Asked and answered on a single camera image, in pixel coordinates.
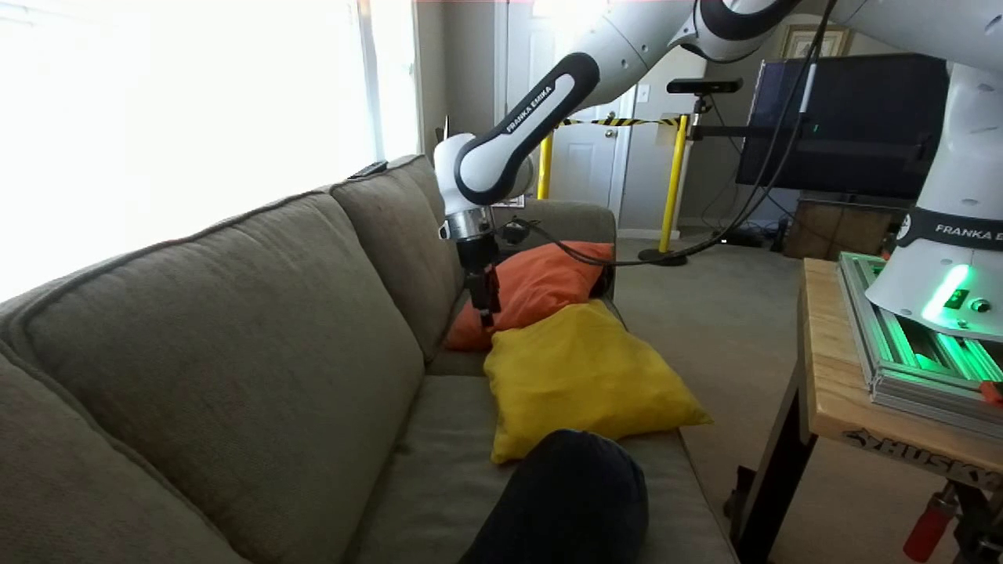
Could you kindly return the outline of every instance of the couch backrest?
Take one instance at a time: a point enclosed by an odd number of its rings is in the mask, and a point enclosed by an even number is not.
[[[240,562],[43,384],[0,356],[0,562]]]
[[[432,356],[461,295],[453,244],[438,240],[441,196],[427,158],[331,189],[358,240],[377,264],[389,295],[406,317],[420,348]]]
[[[4,348],[251,562],[339,562],[422,374],[326,191],[60,283]]]

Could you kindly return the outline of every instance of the cardboard box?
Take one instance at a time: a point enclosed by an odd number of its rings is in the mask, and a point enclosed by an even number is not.
[[[904,217],[905,209],[798,202],[785,254],[825,259],[837,259],[841,250],[880,254]]]

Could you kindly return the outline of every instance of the pillow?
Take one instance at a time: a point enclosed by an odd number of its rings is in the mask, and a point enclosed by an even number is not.
[[[487,375],[499,402],[494,464],[522,458],[554,429],[623,438],[711,419],[661,354],[603,300],[494,331]]]
[[[609,242],[563,242],[566,248],[588,254],[595,259],[613,259],[613,244]],[[494,267],[499,273],[499,304],[492,331],[534,326],[542,317],[562,312],[563,304],[583,304],[603,277],[603,267],[566,256],[558,244],[538,244],[521,250]],[[478,326],[472,304],[468,300],[449,330],[449,350],[487,350],[492,348],[492,331]]]

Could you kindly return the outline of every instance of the green light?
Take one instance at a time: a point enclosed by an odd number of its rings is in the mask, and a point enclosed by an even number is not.
[[[938,324],[943,304],[960,292],[960,285],[967,279],[973,267],[967,264],[955,264],[943,283],[938,285],[933,297],[927,300],[927,306],[920,306],[920,317]]]

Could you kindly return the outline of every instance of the metal rod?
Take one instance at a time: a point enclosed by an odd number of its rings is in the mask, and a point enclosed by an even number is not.
[[[535,202],[553,197],[553,159],[554,159],[554,135],[538,140],[538,176],[535,176]]]
[[[664,209],[661,209],[661,234],[658,234],[658,254],[667,254],[670,248],[670,229],[677,221],[677,202],[679,202],[679,182],[682,182],[682,159],[685,159],[685,138],[688,138],[688,117],[677,117],[677,140],[670,148],[670,168],[664,184]]]

